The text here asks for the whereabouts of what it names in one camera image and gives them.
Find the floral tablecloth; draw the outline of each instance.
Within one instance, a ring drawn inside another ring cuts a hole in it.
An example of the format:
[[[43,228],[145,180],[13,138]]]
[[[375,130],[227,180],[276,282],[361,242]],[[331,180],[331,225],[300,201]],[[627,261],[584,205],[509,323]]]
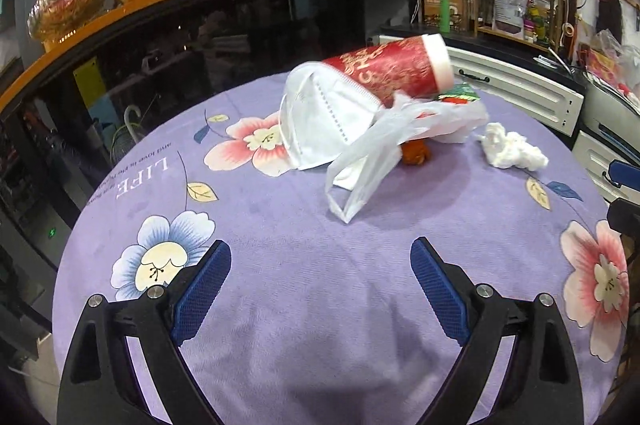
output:
[[[606,205],[569,150],[484,94],[492,121],[539,146],[547,169],[492,168],[473,139],[431,143],[431,162],[396,167],[345,225],[328,210],[326,168],[290,167],[277,116],[285,79],[259,79],[175,117],[98,188],[60,264],[61,370],[90,295],[138,297],[222,239],[231,272],[180,350],[227,425],[414,425],[460,352],[411,271],[410,245],[424,235],[474,283],[555,297],[592,423],[616,372],[628,279]],[[492,406],[511,342],[503,340],[474,420]],[[167,419],[130,344],[149,407]]]

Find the yellow leaf print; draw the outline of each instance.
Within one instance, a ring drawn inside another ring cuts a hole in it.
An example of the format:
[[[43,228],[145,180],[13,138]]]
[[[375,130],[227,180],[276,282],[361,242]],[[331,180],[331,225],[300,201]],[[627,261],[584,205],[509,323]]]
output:
[[[527,192],[543,209],[551,210],[549,196],[546,195],[542,185],[533,178],[527,179]]]
[[[218,201],[218,196],[213,192],[213,189],[206,183],[194,181],[187,183],[187,192],[192,199],[199,201],[200,203],[207,203],[210,201]]]
[[[226,122],[229,119],[226,115],[214,115],[207,118],[208,122]]]

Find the blue leaf print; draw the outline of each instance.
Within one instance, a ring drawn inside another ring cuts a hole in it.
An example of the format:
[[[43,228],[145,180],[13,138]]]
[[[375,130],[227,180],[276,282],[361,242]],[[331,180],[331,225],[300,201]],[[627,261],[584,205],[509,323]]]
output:
[[[197,144],[201,144],[202,141],[204,140],[204,137],[207,134],[209,134],[209,131],[210,131],[209,125],[207,124],[202,129],[198,129],[198,132],[193,135],[193,139],[196,141]]]
[[[560,196],[561,198],[573,198],[573,199],[582,201],[582,198],[580,198],[579,194],[565,183],[561,183],[559,181],[552,181],[551,183],[548,183],[546,186],[549,187],[551,190],[553,190],[553,192],[558,194],[558,196]]]

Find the tiled floor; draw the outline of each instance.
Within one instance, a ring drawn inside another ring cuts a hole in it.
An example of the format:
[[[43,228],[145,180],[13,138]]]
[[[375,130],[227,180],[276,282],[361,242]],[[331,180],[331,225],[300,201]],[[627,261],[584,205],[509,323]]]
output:
[[[37,361],[27,360],[24,363],[22,371],[29,375],[25,376],[24,382],[35,408],[51,425],[56,425],[60,375],[53,356],[51,335],[38,345],[38,355]]]

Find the flower center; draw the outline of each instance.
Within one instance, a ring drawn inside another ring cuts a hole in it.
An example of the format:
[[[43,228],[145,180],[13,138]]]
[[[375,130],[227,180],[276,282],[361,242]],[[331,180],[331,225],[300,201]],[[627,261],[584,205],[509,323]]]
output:
[[[597,281],[593,296],[598,302],[602,302],[606,313],[609,313],[613,308],[620,310],[624,290],[618,277],[619,274],[618,267],[607,261],[607,258],[601,254],[600,264],[593,267],[593,275]]]
[[[136,289],[145,291],[154,284],[169,284],[188,260],[178,243],[159,243],[146,251],[136,272]]]
[[[273,150],[276,148],[276,145],[282,145],[280,126],[275,125],[269,129],[256,129],[254,134],[245,136],[243,140],[246,142],[249,150],[258,150],[259,148]]]

